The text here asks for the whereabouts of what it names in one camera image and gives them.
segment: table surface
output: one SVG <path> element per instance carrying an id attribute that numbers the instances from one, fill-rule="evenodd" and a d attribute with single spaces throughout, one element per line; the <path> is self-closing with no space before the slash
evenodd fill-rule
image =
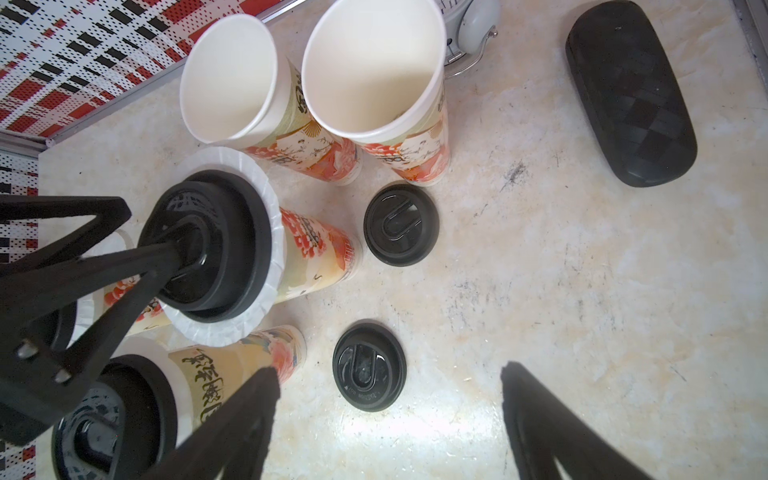
<path id="1" fill-rule="evenodd" d="M 565 36 L 595 5 L 579 3 L 503 2 L 486 58 L 446 82 L 452 166 L 429 188 L 432 253 L 407 268 L 367 253 L 353 281 L 265 319 L 299 327 L 308 359 L 283 387 L 264 478 L 517 478 L 509 361 L 655 478 L 768 476 L 768 101 L 737 14 L 725 0 L 639 0 L 699 154 L 682 178 L 636 189 L 611 173 L 568 73 Z M 295 65 L 329 4 L 270 23 Z M 119 195 L 136 240 L 174 166 L 203 147 L 178 84 L 44 152 L 41 194 Z M 363 163 L 347 187 L 262 165 L 283 206 L 362 236 L 369 200 L 397 179 Z M 67 226 L 43 222 L 41 244 Z M 330 365 L 366 318 L 408 359 L 399 400 L 373 414 L 342 399 Z"/>

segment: red and black patterned fabric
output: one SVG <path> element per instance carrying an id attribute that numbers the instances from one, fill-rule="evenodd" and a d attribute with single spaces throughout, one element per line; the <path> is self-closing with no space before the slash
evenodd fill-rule
<path id="1" fill-rule="evenodd" d="M 0 131 L 50 137 L 278 0 L 0 0 Z"/>

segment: checkered pattern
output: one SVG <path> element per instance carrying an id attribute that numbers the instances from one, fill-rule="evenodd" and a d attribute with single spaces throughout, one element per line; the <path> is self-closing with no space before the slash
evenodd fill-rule
<path id="1" fill-rule="evenodd" d="M 0 0 L 0 130 L 50 137 L 278 0 Z"/>
<path id="2" fill-rule="evenodd" d="M 35 442 L 21 448 L 0 440 L 0 480 L 35 478 Z"/>
<path id="3" fill-rule="evenodd" d="M 37 195 L 38 161 L 0 152 L 0 194 Z M 0 263 L 14 262 L 37 248 L 36 220 L 0 221 Z"/>
<path id="4" fill-rule="evenodd" d="M 0 152 L 0 194 L 37 195 L 38 161 Z M 37 248 L 37 222 L 0 222 L 0 263 L 18 260 Z M 0 440 L 0 480 L 32 478 L 35 478 L 35 442 L 19 448 Z"/>
<path id="5" fill-rule="evenodd" d="M 696 136 L 664 48 L 642 9 L 614 0 L 584 13 L 568 36 L 568 61 L 615 174 L 633 187 L 684 174 Z"/>

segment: coffee cup lid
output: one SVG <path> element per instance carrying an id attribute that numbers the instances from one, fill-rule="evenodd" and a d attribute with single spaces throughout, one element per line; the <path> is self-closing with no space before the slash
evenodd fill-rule
<path id="1" fill-rule="evenodd" d="M 384 263 L 408 266 L 429 255 L 440 219 L 425 190 L 410 184 L 384 188 L 366 210 L 363 233 L 368 248 Z"/>
<path id="2" fill-rule="evenodd" d="M 336 344 L 333 378 L 347 402 L 378 412 L 400 395 L 406 383 L 406 356 L 389 330 L 377 323 L 359 323 Z"/>

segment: empty paper cup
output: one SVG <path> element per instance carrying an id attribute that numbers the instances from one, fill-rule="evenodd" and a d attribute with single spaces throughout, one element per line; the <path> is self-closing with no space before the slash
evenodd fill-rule
<path id="1" fill-rule="evenodd" d="M 339 185 L 360 171 L 355 144 L 312 118 L 299 72 L 251 15 L 222 18 L 200 37 L 184 66 L 180 103 L 187 129 L 205 144 Z"/>
<path id="2" fill-rule="evenodd" d="M 450 160 L 446 42 L 433 0 L 338 0 L 304 52 L 307 106 L 332 134 L 408 182 L 432 185 Z"/>

